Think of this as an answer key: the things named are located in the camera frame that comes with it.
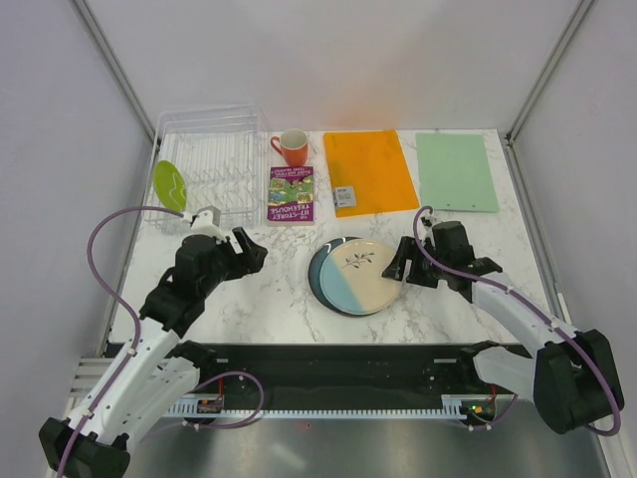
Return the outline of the cream blue leaf plate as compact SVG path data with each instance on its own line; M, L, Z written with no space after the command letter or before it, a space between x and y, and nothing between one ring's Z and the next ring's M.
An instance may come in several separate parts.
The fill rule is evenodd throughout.
M382 273L395 250L373 239L351 239L329 252L319 271L319 285L326 300L338 311L367 316L389 307L399 296L402 283Z

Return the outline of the dark blue floral plate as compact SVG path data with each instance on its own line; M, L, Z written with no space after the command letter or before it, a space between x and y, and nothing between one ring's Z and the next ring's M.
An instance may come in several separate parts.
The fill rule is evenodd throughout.
M339 245L351 240L354 240L353 236L344 236L344 237L338 237L338 238L332 239L324 243L313 254L312 258L310 259L309 266L308 266L308 273L307 273L310 289L313 295L315 296L315 298L318 300L318 302L322 304L324 307L326 307L327 309L330 309L331 311L346 317L351 317L351 314L348 314L338 309L333 304L331 304L329 300L326 298L320 285L319 275L320 275L320 270L322 268L322 265L325 259L332 252L332 250L338 247Z

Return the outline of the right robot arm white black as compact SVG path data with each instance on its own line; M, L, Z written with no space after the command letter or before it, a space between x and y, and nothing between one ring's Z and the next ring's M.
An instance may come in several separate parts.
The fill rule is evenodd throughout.
M595 329L583 332L545 313L494 260L476 257L461 222L434 224L425 238L402 237L382 275L427 288L446 282L525 348L524 356L491 342L466 349L455 369L463 389L498 385L532 402L558 434L592 428L605 417L612 425L598 433L618 433L625 401L609 340Z

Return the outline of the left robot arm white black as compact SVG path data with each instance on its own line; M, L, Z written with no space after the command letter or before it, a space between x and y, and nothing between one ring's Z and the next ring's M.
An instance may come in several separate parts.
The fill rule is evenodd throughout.
M122 476L137 444L175 402L215 386L219 369L210 351L183 338L220 284L260 272L267 255L241 227L231 237L206 231L182 241L146 297L128 345L66 418L41 427L58 476Z

